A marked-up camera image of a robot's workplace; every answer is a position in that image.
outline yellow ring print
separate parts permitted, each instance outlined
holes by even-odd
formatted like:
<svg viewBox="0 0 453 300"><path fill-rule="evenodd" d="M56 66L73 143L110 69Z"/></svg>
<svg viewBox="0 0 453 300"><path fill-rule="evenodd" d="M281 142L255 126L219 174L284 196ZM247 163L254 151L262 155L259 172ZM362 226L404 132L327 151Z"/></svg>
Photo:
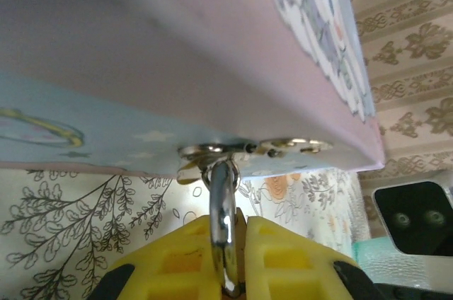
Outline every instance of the yellow ring print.
<svg viewBox="0 0 453 300"><path fill-rule="evenodd" d="M24 125L27 132L34 131L40 134L47 132L47 134L37 137L21 135L17 130L23 130ZM59 148L79 148L84 145L84 134L69 125L27 116L20 110L6 108L0 108L0 138Z"/></svg>

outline patterned wallpaper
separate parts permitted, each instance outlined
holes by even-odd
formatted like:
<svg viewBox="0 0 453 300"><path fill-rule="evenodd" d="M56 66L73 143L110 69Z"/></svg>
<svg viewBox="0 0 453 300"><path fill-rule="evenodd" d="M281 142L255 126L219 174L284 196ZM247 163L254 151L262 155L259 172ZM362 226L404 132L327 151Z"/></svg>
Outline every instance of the patterned wallpaper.
<svg viewBox="0 0 453 300"><path fill-rule="evenodd" d="M352 5L386 149L385 168L361 174L373 222L371 189L453 169L453 0Z"/></svg>

